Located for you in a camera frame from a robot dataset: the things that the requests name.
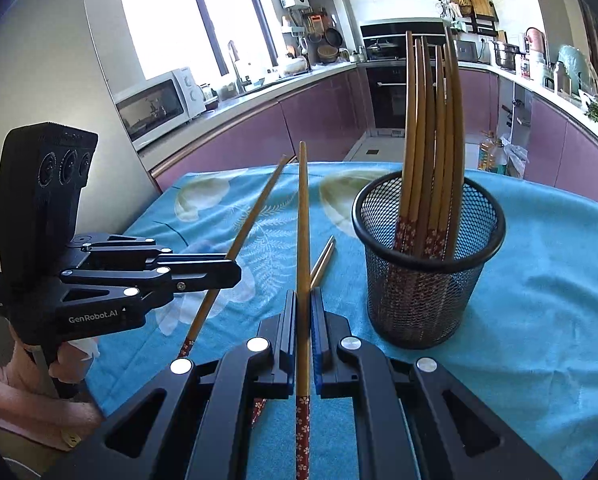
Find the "mesh cup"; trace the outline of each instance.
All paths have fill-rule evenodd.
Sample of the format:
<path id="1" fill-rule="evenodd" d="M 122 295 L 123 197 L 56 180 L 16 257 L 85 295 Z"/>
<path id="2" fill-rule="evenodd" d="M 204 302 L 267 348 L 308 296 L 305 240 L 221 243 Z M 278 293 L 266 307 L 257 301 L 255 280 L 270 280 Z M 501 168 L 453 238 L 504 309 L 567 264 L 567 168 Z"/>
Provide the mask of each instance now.
<path id="1" fill-rule="evenodd" d="M 400 190 L 398 171 L 365 186 L 353 204 L 353 226 L 365 246 L 368 317 L 387 341 L 430 348 L 459 327 L 484 263 L 502 246 L 506 221 L 490 193 L 465 178 L 455 258 L 415 258 L 392 248 Z"/>

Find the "pink cabinet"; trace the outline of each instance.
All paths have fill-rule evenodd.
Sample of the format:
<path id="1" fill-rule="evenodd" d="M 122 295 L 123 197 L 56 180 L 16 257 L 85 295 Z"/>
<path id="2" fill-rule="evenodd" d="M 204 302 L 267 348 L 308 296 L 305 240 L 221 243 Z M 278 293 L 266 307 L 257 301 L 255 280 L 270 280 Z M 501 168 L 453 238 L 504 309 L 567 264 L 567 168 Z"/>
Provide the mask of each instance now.
<path id="1" fill-rule="evenodd" d="M 467 139 L 482 138 L 482 132 L 496 128 L 499 103 L 497 76 L 482 70 L 461 69 L 459 79 Z"/>
<path id="2" fill-rule="evenodd" d="M 341 161 L 361 137 L 345 73 L 281 101 L 295 153 L 304 140 L 311 161 Z"/>
<path id="3" fill-rule="evenodd" d="M 566 117 L 551 105 L 537 98 L 533 101 L 525 180 L 555 185 L 566 140 L 566 123 Z"/>
<path id="4" fill-rule="evenodd" d="M 598 143 L 570 121 L 554 186 L 598 202 Z"/>
<path id="5" fill-rule="evenodd" d="M 292 155 L 293 145 L 281 106 L 275 104 L 202 144 L 156 180 L 166 190 L 186 173 L 270 166 L 284 153 Z"/>

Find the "wooden cutting board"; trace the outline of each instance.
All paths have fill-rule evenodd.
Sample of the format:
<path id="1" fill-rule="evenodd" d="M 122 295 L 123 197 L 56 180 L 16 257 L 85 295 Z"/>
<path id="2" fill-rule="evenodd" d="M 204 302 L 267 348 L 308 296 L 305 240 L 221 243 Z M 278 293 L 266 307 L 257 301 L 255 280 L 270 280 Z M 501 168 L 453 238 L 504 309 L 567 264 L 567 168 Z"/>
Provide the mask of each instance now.
<path id="1" fill-rule="evenodd" d="M 495 17 L 495 10 L 490 5 L 490 0 L 471 0 L 475 14 Z"/>

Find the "kitchen counter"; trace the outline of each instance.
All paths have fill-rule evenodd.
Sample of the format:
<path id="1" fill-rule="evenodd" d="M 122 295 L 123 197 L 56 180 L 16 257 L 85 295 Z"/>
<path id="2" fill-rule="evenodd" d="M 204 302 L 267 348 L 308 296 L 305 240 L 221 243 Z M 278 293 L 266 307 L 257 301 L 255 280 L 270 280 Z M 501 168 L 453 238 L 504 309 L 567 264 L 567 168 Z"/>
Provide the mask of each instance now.
<path id="1" fill-rule="evenodd" d="M 550 102 L 554 107 L 559 108 L 559 110 L 563 111 L 566 115 L 573 118 L 579 124 L 581 124 L 584 128 L 589 130 L 598 138 L 598 123 L 591 120 L 590 118 L 586 117 L 582 106 L 576 102 L 570 102 L 569 100 L 564 99 L 560 95 L 554 93 L 551 89 L 548 89 L 537 82 L 533 81 L 532 79 L 527 79 L 525 77 L 518 76 L 512 72 L 508 72 L 507 70 L 503 70 L 502 68 L 483 64 L 483 63 L 470 63 L 470 62 L 459 62 L 459 66 L 462 68 L 473 68 L 475 70 L 486 70 L 487 72 L 491 72 L 496 74 L 500 77 L 504 77 L 528 90 L 534 92 L 535 95 L 540 96 L 545 101 Z"/>
<path id="2" fill-rule="evenodd" d="M 316 83 L 321 79 L 351 70 L 356 66 L 356 63 L 347 62 L 317 65 L 308 74 L 294 77 L 250 95 L 221 102 L 217 110 L 204 112 L 199 117 L 189 121 L 189 123 L 172 130 L 140 150 L 139 157 L 146 170 L 151 171 L 190 142 L 236 119 L 238 116 L 275 101 L 285 94 Z"/>

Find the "chopstick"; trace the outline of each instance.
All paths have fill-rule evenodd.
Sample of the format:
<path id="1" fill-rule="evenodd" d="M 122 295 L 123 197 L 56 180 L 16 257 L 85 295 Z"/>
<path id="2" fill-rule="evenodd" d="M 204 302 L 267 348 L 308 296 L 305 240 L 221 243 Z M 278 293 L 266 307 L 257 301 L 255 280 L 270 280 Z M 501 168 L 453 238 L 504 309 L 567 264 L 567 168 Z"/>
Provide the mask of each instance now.
<path id="1" fill-rule="evenodd" d="M 432 86 L 432 72 L 430 69 L 430 53 L 428 41 L 423 38 L 423 70 L 426 91 L 425 108 L 425 135 L 423 137 L 423 171 L 421 174 L 421 198 L 419 200 L 419 213 L 417 214 L 417 227 L 415 231 L 413 256 L 420 258 L 424 253 L 424 245 L 428 237 L 428 224 L 430 217 L 430 202 L 433 186 L 433 174 L 435 164 L 435 92 Z"/>
<path id="2" fill-rule="evenodd" d="M 459 80 L 459 63 L 457 62 L 457 51 L 455 42 L 450 34 L 450 29 L 445 30 L 445 44 L 448 47 L 450 57 L 446 59 L 446 71 L 450 72 L 450 86 L 453 90 L 453 114 L 454 114 L 454 158 L 453 158 L 453 190 L 450 206 L 450 219 L 448 221 L 448 238 L 445 249 L 445 259 L 452 260 L 457 247 L 459 235 L 459 223 L 461 217 L 461 202 L 464 192 L 464 165 L 465 165 L 465 140 L 464 140 L 464 110 L 462 108 L 461 82 Z"/>
<path id="3" fill-rule="evenodd" d="M 325 247 L 321 251 L 319 258 L 313 265 L 312 270 L 310 271 L 310 289 L 312 290 L 314 287 L 319 286 L 321 280 L 323 279 L 323 275 L 326 273 L 326 268 L 328 267 L 328 263 L 330 262 L 330 257 L 335 250 L 335 237 L 331 236 L 329 240 L 326 242 Z M 255 425 L 256 421 L 259 420 L 263 409 L 268 402 L 268 399 L 255 399 L 254 410 L 252 412 L 252 420 L 250 424 L 252 426 Z"/>
<path id="4" fill-rule="evenodd" d="M 454 92 L 450 84 L 449 62 L 450 51 L 448 45 L 444 45 L 445 57 L 445 150 L 444 150 L 444 182 L 441 190 L 441 208 L 439 210 L 439 227 L 437 228 L 437 240 L 439 241 L 436 254 L 442 258 L 445 250 L 445 240 L 448 231 L 448 221 L 450 220 L 450 203 L 453 191 L 453 166 L 455 161 L 455 112 L 454 112 Z"/>
<path id="5" fill-rule="evenodd" d="M 406 140 L 401 170 L 401 194 L 399 196 L 399 218 L 394 233 L 393 249 L 405 252 L 404 241 L 409 225 L 410 197 L 414 175 L 415 143 L 417 139 L 417 86 L 415 83 L 415 51 L 412 32 L 406 32 Z"/>
<path id="6" fill-rule="evenodd" d="M 266 186 L 264 187 L 263 191 L 261 191 L 261 194 L 259 195 L 255 204 L 252 206 L 252 209 L 250 210 L 250 213 L 248 214 L 246 221 L 241 226 L 241 229 L 239 229 L 236 238 L 234 238 L 233 244 L 230 246 L 230 249 L 226 254 L 227 260 L 236 260 L 237 254 L 239 254 L 239 251 L 243 247 L 243 244 L 246 241 L 246 238 L 248 237 L 248 234 L 250 233 L 250 230 L 252 229 L 252 226 L 254 225 L 257 216 L 259 216 L 259 213 L 261 212 L 263 205 L 268 199 L 268 195 L 270 195 L 272 188 L 275 187 L 275 184 L 279 180 L 279 176 L 281 176 L 282 171 L 284 171 L 285 165 L 290 161 L 290 159 L 291 158 L 286 155 L 283 155 L 281 157 L 281 160 L 279 161 L 277 168 L 268 179 L 268 182 L 266 182 Z M 202 300 L 201 305 L 199 306 L 199 311 L 197 312 L 197 315 L 195 316 L 192 325 L 188 330 L 188 335 L 186 335 L 186 338 L 183 341 L 181 350 L 179 350 L 179 358 L 188 357 L 188 355 L 190 354 L 192 346 L 194 346 L 195 341 L 197 341 L 199 332 L 201 332 L 201 328 L 204 325 L 205 319 L 208 317 L 210 309 L 212 309 L 213 305 L 215 304 L 215 300 L 217 299 L 219 292 L 219 289 L 212 289 L 208 290 L 205 293 L 204 299 Z"/>
<path id="7" fill-rule="evenodd" d="M 441 213 L 441 197 L 444 188 L 445 167 L 445 91 L 444 91 L 444 63 L 442 48 L 435 47 L 437 69 L 437 117 L 435 132 L 435 171 L 433 176 L 432 196 L 430 200 L 430 216 L 428 221 L 428 238 L 424 252 L 426 256 L 434 258 L 439 252 L 439 214 Z"/>
<path id="8" fill-rule="evenodd" d="M 309 476 L 310 438 L 310 212 L 308 196 L 308 155 L 305 142 L 299 143 L 299 205 L 297 220 L 297 417 L 295 419 L 295 467 L 297 480 Z"/>
<path id="9" fill-rule="evenodd" d="M 326 242 L 326 246 L 321 251 L 319 258 L 317 258 L 317 261 L 313 266 L 313 270 L 310 272 L 310 290 L 313 290 L 314 287 L 319 286 L 319 283 L 326 272 L 326 268 L 328 267 L 328 263 L 330 262 L 330 257 L 332 256 L 334 249 L 335 237 L 331 236 Z"/>

